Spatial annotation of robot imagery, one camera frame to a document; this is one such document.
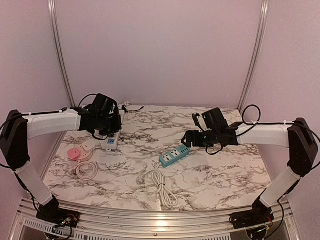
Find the white long power strip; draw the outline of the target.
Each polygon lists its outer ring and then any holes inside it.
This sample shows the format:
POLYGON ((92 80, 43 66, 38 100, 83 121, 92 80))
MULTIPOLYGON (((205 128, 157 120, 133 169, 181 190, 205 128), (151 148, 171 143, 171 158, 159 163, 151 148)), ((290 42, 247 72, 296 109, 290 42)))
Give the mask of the white long power strip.
POLYGON ((114 136, 109 136, 106 140, 101 142, 101 148, 106 151, 116 150, 120 140, 121 130, 115 133, 114 136))

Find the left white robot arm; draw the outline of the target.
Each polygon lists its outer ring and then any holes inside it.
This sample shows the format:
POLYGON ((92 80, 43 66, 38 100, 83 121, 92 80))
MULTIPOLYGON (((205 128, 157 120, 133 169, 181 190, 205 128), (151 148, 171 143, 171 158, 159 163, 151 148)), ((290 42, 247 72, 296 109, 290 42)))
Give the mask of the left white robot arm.
POLYGON ((11 169, 33 197, 44 206, 43 213, 53 223, 63 219, 59 203, 41 180, 30 163, 28 141, 60 132, 99 132, 102 136, 118 133, 122 129, 122 115, 115 108, 111 114, 91 112, 81 107, 52 112, 20 113, 11 110, 1 125, 0 149, 11 169))

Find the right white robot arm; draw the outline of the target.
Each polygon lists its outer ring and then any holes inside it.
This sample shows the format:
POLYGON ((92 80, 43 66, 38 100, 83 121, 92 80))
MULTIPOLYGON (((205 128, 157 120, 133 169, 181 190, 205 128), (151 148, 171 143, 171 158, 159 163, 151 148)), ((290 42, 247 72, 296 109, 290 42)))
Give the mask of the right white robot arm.
POLYGON ((258 202, 248 212, 247 219, 258 224, 267 216, 267 209, 272 207, 284 195, 292 191, 300 179, 316 168, 318 155, 316 134, 309 128, 304 118, 293 122, 261 123, 248 125, 235 122, 228 125, 210 124, 208 130, 188 130, 181 142, 186 147, 212 148, 219 144, 222 148, 238 145, 271 145, 289 149, 289 161, 286 168, 276 177, 271 185, 260 195, 258 202))

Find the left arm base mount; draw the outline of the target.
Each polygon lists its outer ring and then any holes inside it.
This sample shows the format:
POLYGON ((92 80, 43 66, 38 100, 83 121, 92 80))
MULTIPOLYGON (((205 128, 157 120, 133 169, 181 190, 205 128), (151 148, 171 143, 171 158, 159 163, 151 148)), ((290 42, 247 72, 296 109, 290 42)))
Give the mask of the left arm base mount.
POLYGON ((59 226, 69 225, 72 228, 76 228, 80 213, 78 211, 60 208, 59 201, 53 196, 46 205, 38 204, 36 217, 59 226))

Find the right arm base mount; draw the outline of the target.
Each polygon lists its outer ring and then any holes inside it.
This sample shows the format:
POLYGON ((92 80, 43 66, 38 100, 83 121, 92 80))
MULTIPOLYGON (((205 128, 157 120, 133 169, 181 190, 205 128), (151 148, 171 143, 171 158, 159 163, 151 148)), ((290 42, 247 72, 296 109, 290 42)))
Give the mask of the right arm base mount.
POLYGON ((252 204, 251 210, 232 213, 229 222, 234 229, 252 227, 267 222, 272 222, 275 218, 271 207, 266 207, 258 197, 252 204))

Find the teal power strip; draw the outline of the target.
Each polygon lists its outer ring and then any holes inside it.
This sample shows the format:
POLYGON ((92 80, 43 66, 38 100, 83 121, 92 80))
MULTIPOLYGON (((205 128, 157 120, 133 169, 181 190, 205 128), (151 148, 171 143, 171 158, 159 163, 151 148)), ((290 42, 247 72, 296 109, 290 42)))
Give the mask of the teal power strip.
POLYGON ((190 154, 190 148, 185 145, 180 145, 174 150, 171 150, 159 157, 159 163, 163 168, 167 168, 177 161, 183 159, 190 154))

